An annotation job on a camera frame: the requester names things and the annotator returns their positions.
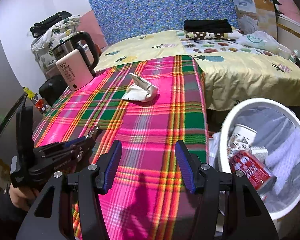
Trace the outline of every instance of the silver screw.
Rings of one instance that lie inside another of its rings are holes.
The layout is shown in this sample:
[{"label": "silver screw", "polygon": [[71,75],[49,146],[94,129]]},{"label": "silver screw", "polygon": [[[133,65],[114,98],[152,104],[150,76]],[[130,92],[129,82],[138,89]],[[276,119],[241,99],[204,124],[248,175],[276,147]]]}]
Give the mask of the silver screw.
[{"label": "silver screw", "polygon": [[62,175],[62,172],[61,172],[61,171],[56,171],[56,172],[53,174],[53,176],[54,176],[55,178],[59,178],[59,177],[61,177],[61,175]]},{"label": "silver screw", "polygon": [[208,170],[210,168],[209,164],[207,164],[207,163],[202,163],[200,167],[203,170]]},{"label": "silver screw", "polygon": [[95,165],[95,164],[90,164],[90,165],[88,166],[88,169],[89,169],[90,171],[94,171],[96,168],[97,168],[97,165]]},{"label": "silver screw", "polygon": [[235,174],[238,176],[238,177],[242,177],[244,175],[243,171],[235,171]]}]

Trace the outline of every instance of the plaid tablecloth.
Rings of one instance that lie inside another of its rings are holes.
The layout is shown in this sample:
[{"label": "plaid tablecloth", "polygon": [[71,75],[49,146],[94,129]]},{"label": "plaid tablecloth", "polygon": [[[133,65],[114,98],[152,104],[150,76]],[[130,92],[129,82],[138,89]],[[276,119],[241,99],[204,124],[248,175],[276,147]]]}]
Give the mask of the plaid tablecloth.
[{"label": "plaid tablecloth", "polygon": [[[158,87],[147,103],[121,100],[133,72]],[[186,191],[174,155],[178,139],[205,162],[208,131],[203,79],[196,61],[173,56],[119,65],[98,73],[82,89],[65,91],[34,132],[36,146],[86,135],[98,125],[90,163],[122,142],[122,158],[112,189],[100,195],[111,240],[186,239],[198,197]],[[81,238],[78,205],[75,235]]]}]

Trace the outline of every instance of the blue patterned wall covering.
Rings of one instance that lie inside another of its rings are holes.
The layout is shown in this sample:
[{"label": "blue patterned wall covering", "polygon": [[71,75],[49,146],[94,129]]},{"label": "blue patterned wall covering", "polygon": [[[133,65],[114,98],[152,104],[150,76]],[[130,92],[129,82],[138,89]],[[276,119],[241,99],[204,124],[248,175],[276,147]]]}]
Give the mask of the blue patterned wall covering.
[{"label": "blue patterned wall covering", "polygon": [[238,26],[231,0],[88,0],[108,42],[183,29],[185,19],[228,19]]}]

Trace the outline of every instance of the human hand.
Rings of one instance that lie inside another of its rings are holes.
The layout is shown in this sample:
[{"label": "human hand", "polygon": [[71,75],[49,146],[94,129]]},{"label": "human hand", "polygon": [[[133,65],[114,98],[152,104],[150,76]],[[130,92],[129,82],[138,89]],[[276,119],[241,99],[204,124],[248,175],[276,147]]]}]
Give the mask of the human hand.
[{"label": "human hand", "polygon": [[9,194],[11,202],[15,207],[29,211],[27,200],[34,200],[39,195],[39,191],[37,189],[31,190],[31,188],[25,186],[15,188],[11,184]]}]

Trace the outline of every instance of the kettle handle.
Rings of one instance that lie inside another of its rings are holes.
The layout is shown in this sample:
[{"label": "kettle handle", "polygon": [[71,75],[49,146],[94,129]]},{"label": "kettle handle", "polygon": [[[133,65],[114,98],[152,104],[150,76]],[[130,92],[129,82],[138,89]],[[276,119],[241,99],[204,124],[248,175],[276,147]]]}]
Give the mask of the kettle handle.
[{"label": "kettle handle", "polygon": [[73,35],[73,36],[71,37],[71,42],[74,44],[74,47],[75,47],[75,48],[77,47],[77,46],[76,46],[76,43],[78,43],[79,41],[82,41],[82,40],[84,40],[84,41],[87,43],[88,48],[89,48],[90,51],[91,51],[91,54],[92,54],[92,56],[93,56],[93,63],[92,63],[91,65],[89,65],[90,62],[89,62],[89,60],[88,60],[88,58],[87,58],[87,55],[86,55],[86,53],[84,52],[84,50],[83,50],[83,49],[78,49],[78,48],[77,48],[77,49],[78,49],[79,52],[81,53],[81,55],[82,55],[82,57],[83,57],[85,63],[87,64],[87,67],[88,67],[88,69],[90,70],[92,76],[95,77],[95,76],[96,76],[96,73],[94,72],[93,69],[94,69],[94,68],[96,67],[96,65],[99,63],[99,54],[98,54],[98,52],[97,52],[97,50],[96,50],[96,48],[95,48],[95,46],[94,46],[94,43],[93,43],[93,41],[92,41],[92,39],[91,39],[91,36],[90,36],[89,33],[87,33],[87,32],[77,32],[75,35]]}]

